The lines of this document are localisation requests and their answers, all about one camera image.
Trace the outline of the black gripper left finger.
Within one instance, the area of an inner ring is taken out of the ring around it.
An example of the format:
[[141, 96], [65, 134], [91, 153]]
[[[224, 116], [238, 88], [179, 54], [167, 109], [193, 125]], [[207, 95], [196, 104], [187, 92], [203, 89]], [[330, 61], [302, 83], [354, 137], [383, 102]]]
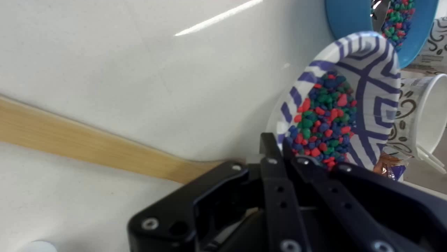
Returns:
[[260, 170], [270, 252], [308, 252], [309, 237], [275, 135], [260, 135]]

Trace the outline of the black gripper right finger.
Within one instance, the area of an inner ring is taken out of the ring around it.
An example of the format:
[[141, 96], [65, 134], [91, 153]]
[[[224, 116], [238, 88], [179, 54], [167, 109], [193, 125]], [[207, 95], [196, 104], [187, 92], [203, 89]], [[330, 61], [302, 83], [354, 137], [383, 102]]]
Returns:
[[299, 208], [310, 226], [315, 250], [337, 252], [417, 252], [419, 246], [403, 233], [382, 225], [327, 169], [316, 159], [295, 155], [282, 146]]

